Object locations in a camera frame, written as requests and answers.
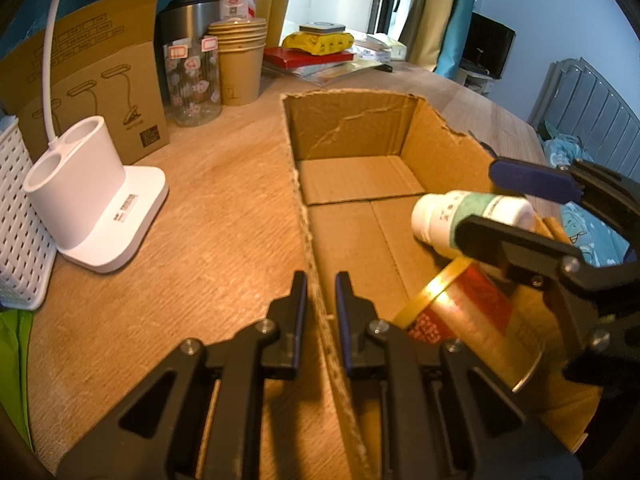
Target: headboard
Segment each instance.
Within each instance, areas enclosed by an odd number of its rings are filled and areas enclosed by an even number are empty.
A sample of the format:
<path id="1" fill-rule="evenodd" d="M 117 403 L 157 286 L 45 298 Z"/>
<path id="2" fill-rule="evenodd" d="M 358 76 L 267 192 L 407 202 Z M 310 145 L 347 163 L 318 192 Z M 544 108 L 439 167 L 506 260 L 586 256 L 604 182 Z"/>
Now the headboard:
<path id="1" fill-rule="evenodd" d="M 640 121 L 584 59 L 554 66 L 531 125 L 544 121 L 580 138 L 598 164 L 640 181 Z"/>

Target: green plastic bag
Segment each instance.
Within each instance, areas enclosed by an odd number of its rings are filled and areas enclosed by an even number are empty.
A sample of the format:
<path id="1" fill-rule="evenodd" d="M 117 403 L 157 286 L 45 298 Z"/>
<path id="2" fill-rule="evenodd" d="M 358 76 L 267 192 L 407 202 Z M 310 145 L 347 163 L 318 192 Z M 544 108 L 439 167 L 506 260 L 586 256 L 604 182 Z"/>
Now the green plastic bag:
<path id="1" fill-rule="evenodd" d="M 0 403 L 33 449 L 27 409 L 27 357 L 33 312 L 0 312 Z"/>

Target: stack of paper cups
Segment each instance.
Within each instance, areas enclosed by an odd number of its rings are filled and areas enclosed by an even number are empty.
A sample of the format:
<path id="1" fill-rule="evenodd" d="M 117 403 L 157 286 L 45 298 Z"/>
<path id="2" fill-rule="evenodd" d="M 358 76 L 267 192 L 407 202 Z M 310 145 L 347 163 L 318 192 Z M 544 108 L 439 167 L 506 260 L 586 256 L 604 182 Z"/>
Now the stack of paper cups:
<path id="1" fill-rule="evenodd" d="M 260 95 L 262 54 L 267 38 L 264 18 L 231 19 L 209 25 L 218 38 L 223 105 L 245 105 Z"/>

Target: table surface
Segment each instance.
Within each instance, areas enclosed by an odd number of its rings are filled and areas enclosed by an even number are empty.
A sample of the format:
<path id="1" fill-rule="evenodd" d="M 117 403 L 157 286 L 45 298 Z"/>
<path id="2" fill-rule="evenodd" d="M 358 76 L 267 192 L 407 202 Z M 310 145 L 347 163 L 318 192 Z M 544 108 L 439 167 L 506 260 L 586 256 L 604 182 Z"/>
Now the table surface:
<path id="1" fill-rule="evenodd" d="M 528 124 L 421 68 L 396 63 L 393 73 L 369 70 L 329 88 L 420 94 L 452 128 L 499 155 L 545 160 Z M 278 101 L 283 92 L 317 89 L 265 76 L 255 103 L 225 107 L 204 126 L 170 126 L 171 143 L 140 161 L 166 173 L 170 192 L 133 261 L 101 276 L 58 256 L 29 361 L 33 437 L 48 468 L 181 340 L 230 338 L 287 293 L 304 259 Z M 556 206 L 535 205 L 558 216 Z M 265 388 L 263 479 L 348 477 L 312 331 L 299 379 Z"/>

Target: yellow package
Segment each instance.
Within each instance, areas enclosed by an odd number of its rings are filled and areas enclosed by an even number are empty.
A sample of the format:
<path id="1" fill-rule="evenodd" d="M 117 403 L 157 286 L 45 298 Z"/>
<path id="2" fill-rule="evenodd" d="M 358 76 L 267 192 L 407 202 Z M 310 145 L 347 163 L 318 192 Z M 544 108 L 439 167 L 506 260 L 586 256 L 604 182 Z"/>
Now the yellow package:
<path id="1" fill-rule="evenodd" d="M 283 41 L 284 48 L 297 48 L 313 56 L 327 56 L 341 52 L 353 44 L 353 36 L 348 32 L 335 34 L 312 34 L 311 32 L 294 32 Z"/>

